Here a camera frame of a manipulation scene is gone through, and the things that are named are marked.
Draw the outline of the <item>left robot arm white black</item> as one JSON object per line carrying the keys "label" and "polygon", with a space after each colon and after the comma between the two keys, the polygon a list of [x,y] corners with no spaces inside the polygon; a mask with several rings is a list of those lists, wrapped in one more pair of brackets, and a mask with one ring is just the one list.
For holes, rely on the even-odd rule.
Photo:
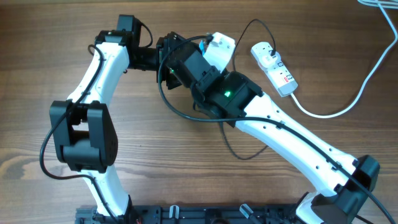
{"label": "left robot arm white black", "polygon": [[56,178],[44,164],[45,148],[52,138],[57,159],[74,173],[67,179],[84,179],[97,203],[90,215],[77,210],[77,223],[139,219],[114,166],[118,137],[108,106],[122,74],[130,68],[157,70],[163,54],[183,40],[172,32],[159,39],[156,47],[141,46],[141,30],[146,27],[133,15],[119,15],[117,27],[102,30],[88,46],[93,59],[77,88],[65,101],[51,104],[52,127],[40,149],[40,167],[45,175]]}

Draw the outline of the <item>white USB wall charger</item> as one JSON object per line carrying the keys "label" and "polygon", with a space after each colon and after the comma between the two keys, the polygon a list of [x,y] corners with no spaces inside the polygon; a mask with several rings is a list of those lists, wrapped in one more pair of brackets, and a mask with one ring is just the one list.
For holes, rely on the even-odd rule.
{"label": "white USB wall charger", "polygon": [[263,52],[257,55],[258,57],[258,64],[261,69],[269,69],[277,64],[279,60],[279,53],[274,52],[274,55],[271,55],[272,51],[270,52]]}

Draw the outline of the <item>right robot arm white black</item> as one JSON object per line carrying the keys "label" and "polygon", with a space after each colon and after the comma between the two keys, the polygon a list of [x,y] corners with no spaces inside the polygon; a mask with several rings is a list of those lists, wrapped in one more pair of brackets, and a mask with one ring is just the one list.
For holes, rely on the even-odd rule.
{"label": "right robot arm white black", "polygon": [[239,72],[225,72],[198,46],[184,41],[164,58],[192,91],[204,120],[228,123],[262,141],[296,167],[314,186],[295,215],[303,223],[351,223],[373,200],[380,165],[369,155],[340,151],[283,112],[260,86]]}

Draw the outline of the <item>white power strip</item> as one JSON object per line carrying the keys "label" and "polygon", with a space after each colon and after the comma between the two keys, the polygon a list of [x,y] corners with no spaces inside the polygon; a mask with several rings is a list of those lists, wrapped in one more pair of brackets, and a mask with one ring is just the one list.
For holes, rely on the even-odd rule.
{"label": "white power strip", "polygon": [[[274,52],[276,52],[268,42],[259,42],[251,48],[252,56],[256,62],[258,60],[258,54],[270,51],[272,51],[271,55],[274,55]],[[281,97],[291,95],[298,87],[298,83],[295,81],[294,77],[283,63],[280,54],[276,65],[267,70],[261,70],[266,74],[266,77],[271,81],[273,87],[277,90]]]}

